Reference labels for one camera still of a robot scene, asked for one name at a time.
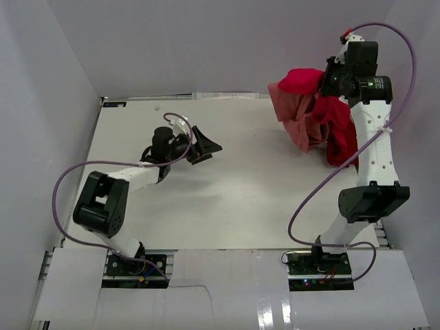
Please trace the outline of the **salmon pink t shirt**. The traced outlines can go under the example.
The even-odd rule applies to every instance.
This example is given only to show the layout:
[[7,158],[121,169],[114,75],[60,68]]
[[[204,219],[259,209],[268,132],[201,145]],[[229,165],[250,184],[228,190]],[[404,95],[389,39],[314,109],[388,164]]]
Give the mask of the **salmon pink t shirt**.
[[276,118],[283,124],[293,144],[303,153],[308,153],[313,148],[325,147],[329,127],[327,124],[318,124],[312,118],[316,96],[287,93],[276,83],[267,87]]

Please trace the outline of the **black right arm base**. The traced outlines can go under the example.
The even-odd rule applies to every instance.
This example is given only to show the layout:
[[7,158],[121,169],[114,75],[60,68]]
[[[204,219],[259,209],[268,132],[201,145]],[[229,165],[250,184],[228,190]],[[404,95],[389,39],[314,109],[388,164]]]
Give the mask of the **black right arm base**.
[[288,250],[280,258],[287,266],[290,292],[330,292],[354,290],[347,253],[324,255],[318,260],[311,252]]

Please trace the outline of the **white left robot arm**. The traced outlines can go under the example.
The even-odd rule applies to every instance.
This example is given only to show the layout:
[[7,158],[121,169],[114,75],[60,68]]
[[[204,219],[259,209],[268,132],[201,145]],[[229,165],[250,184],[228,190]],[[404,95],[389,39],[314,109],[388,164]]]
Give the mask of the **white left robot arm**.
[[194,165],[223,150],[196,126],[191,132],[192,137],[182,129],[161,126],[154,130],[152,145],[142,153],[139,167],[112,173],[93,171],[86,179],[73,221],[99,237],[111,250],[123,254],[121,264],[130,274],[139,274],[146,259],[141,254],[142,242],[124,227],[129,194],[163,181],[171,170],[168,163],[179,157]]

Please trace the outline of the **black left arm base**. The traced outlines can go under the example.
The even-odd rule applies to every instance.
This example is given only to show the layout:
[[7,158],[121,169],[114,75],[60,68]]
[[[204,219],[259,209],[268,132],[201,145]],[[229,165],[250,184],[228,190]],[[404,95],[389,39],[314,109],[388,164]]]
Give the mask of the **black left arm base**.
[[166,289],[167,280],[156,270],[157,266],[167,277],[168,256],[166,254],[145,254],[142,259],[150,263],[133,262],[109,254],[104,268],[102,288],[107,289]]

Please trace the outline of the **red t shirt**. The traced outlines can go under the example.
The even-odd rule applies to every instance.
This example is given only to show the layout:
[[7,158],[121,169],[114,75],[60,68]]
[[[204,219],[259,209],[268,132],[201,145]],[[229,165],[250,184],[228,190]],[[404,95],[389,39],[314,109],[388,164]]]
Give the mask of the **red t shirt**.
[[292,69],[276,84],[287,93],[316,96],[312,118],[318,124],[328,125],[327,162],[331,166],[338,167],[358,150],[356,130],[348,105],[337,97],[322,96],[320,93],[320,83],[323,78],[324,72],[321,70]]

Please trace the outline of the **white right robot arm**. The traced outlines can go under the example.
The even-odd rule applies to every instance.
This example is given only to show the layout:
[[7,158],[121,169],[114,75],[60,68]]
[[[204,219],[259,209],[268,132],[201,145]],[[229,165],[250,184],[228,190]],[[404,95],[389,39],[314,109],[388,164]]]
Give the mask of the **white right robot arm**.
[[357,136],[358,172],[353,188],[340,192],[339,213],[316,243],[311,268],[326,274],[335,258],[346,253],[354,238],[369,224],[392,214],[410,197],[395,171],[390,121],[393,91],[387,76],[378,76],[378,44],[356,38],[327,60],[322,95],[343,97],[349,104]]

